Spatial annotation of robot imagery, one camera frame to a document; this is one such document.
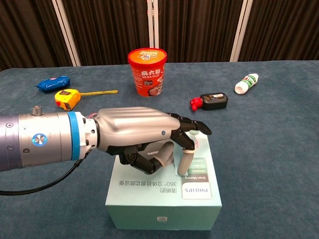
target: red cap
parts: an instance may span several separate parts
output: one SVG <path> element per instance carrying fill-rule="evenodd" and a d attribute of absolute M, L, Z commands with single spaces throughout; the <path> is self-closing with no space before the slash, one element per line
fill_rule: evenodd
<path fill-rule="evenodd" d="M 200 97 L 194 98 L 190 101 L 190 105 L 193 111 L 196 111 L 197 108 L 201 108 L 203 106 L 203 100 Z"/>

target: paper cup lid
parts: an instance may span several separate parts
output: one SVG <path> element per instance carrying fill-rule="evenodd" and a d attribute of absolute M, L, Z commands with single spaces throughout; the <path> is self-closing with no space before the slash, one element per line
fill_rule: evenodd
<path fill-rule="evenodd" d="M 129 64 L 138 68 L 153 68 L 163 65 L 167 54 L 159 48 L 141 48 L 129 53 Z"/>

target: blue snack package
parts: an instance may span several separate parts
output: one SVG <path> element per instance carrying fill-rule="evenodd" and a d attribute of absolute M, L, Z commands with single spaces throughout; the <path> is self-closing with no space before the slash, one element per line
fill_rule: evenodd
<path fill-rule="evenodd" d="M 41 81 L 36 85 L 41 91 L 47 93 L 54 90 L 70 86 L 70 78 L 67 76 L 60 76 L 58 78 L 51 78 Z"/>

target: black cable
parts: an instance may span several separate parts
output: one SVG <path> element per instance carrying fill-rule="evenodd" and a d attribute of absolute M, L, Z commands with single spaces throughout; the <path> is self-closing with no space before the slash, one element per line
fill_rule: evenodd
<path fill-rule="evenodd" d="M 26 194 L 31 194 L 31 193 L 36 193 L 36 192 L 40 192 L 44 189 L 50 188 L 56 184 L 58 184 L 59 182 L 61 182 L 63 179 L 65 179 L 67 176 L 69 176 L 74 169 L 76 169 L 81 163 L 82 163 L 83 159 L 79 159 L 77 160 L 74 164 L 73 167 L 66 173 L 64 174 L 62 177 L 58 178 L 57 180 L 55 180 L 52 183 L 46 184 L 44 186 L 38 187 L 38 188 L 33 188 L 33 189 L 29 189 L 29 190 L 23 190 L 23 191 L 0 191 L 0 196 L 19 196 L 19 195 L 26 195 Z"/>

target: orange cup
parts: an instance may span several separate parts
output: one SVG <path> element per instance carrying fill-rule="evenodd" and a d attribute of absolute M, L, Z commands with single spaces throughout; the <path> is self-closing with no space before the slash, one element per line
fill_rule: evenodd
<path fill-rule="evenodd" d="M 129 64 L 140 96 L 158 96 L 163 90 L 167 54 L 158 48 L 141 48 L 129 53 Z"/>

